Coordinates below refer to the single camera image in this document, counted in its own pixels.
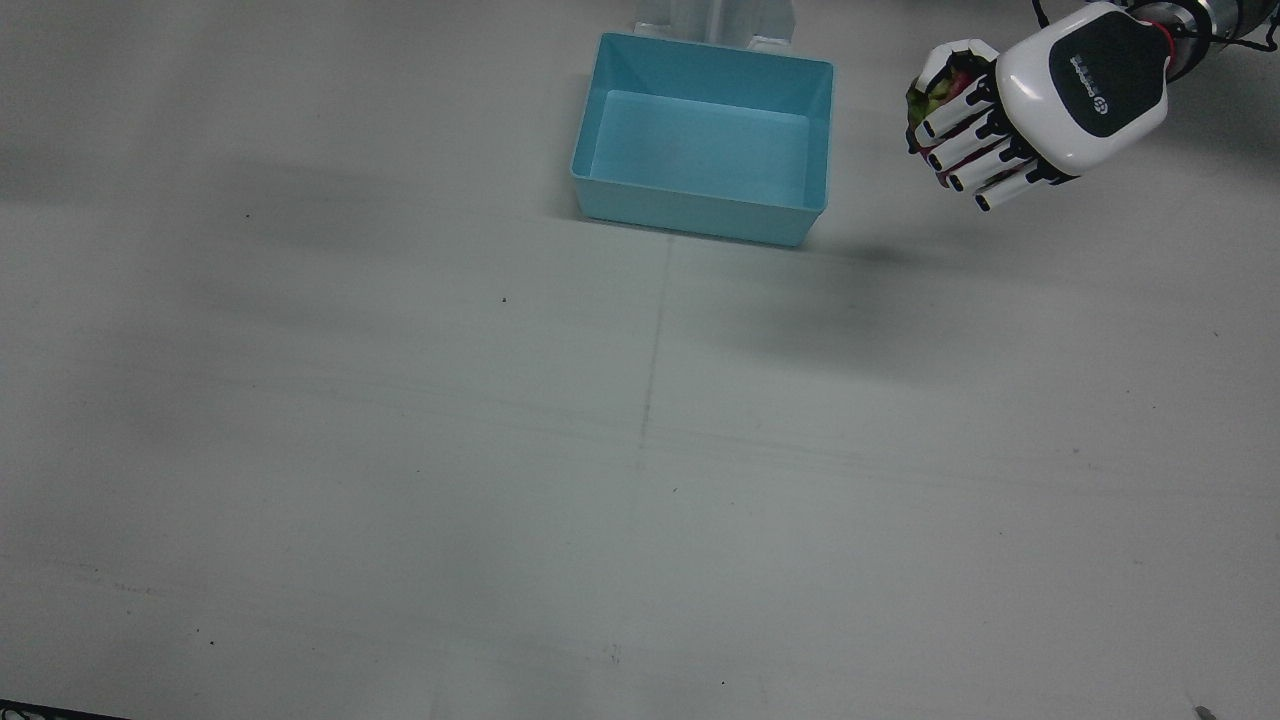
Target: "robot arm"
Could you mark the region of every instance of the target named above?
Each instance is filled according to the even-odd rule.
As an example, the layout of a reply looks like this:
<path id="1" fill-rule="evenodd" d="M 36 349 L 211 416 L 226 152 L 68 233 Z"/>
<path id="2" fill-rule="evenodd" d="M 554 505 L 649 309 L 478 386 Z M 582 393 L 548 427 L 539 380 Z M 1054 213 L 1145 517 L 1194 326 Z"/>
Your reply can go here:
<path id="1" fill-rule="evenodd" d="M 1179 12 L 1198 3 L 1221 0 L 1091 3 L 1004 54 L 942 45 L 908 91 L 908 145 L 983 210 L 1074 179 L 1164 122 L 1169 79 L 1228 41 L 1189 29 Z"/>

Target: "white robotic hand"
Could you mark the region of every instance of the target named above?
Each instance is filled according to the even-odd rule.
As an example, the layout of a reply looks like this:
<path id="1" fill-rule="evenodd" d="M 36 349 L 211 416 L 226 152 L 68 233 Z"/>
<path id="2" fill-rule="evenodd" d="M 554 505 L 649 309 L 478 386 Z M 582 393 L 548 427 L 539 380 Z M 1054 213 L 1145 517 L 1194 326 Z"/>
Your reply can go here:
<path id="1" fill-rule="evenodd" d="M 1164 122 L 1174 40 L 1091 3 L 997 54 L 942 45 L 908 91 L 908 145 L 943 187 L 991 210 L 1073 179 Z"/>

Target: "plastic container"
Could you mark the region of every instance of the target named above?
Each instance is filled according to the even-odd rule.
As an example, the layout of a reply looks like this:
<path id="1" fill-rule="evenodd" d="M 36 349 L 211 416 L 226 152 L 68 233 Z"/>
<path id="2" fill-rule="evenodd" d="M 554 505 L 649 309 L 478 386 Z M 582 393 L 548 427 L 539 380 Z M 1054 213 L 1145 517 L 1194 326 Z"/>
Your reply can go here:
<path id="1" fill-rule="evenodd" d="M 787 53 L 796 28 L 791 0 L 639 0 L 636 35 Z"/>
<path id="2" fill-rule="evenodd" d="M 573 151 L 589 218 L 800 245 L 827 208 L 835 68 L 605 33 Z"/>

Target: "light blue plastic bin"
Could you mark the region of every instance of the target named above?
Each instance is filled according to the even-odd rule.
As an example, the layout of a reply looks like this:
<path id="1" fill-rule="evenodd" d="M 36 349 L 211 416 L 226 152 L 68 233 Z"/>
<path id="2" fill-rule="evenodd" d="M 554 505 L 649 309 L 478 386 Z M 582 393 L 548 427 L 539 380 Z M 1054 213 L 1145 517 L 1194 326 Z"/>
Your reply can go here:
<path id="1" fill-rule="evenodd" d="M 831 63 L 605 33 L 573 151 L 589 218 L 800 245 L 827 208 Z"/>

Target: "white floor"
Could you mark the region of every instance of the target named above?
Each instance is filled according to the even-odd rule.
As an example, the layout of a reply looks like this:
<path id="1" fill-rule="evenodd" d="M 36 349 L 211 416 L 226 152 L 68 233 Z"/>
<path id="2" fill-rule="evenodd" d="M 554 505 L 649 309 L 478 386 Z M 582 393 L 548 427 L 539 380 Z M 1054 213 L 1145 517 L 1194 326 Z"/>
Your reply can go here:
<path id="1" fill-rule="evenodd" d="M 797 0 L 787 251 L 579 217 L 632 6 L 0 6 L 0 697 L 1274 717 L 1280 60 L 982 215 L 902 92 L 1029 8 Z"/>

